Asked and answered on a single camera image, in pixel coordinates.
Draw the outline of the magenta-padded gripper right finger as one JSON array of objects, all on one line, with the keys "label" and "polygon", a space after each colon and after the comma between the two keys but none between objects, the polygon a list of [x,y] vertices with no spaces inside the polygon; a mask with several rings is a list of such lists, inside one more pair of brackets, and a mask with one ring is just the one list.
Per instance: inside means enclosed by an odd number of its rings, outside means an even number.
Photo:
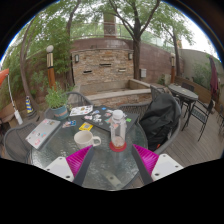
[{"label": "magenta-padded gripper right finger", "polygon": [[132,145],[131,152],[145,185],[183,169],[183,166],[167,154],[157,155],[136,144]]}]

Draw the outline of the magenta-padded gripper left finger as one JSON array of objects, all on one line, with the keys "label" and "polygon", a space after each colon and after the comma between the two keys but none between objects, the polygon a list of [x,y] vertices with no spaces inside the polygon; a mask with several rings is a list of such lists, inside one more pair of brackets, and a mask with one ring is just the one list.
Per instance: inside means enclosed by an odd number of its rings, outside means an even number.
[{"label": "magenta-padded gripper left finger", "polygon": [[45,170],[81,186],[94,155],[92,146],[78,150],[68,157],[58,157]]}]

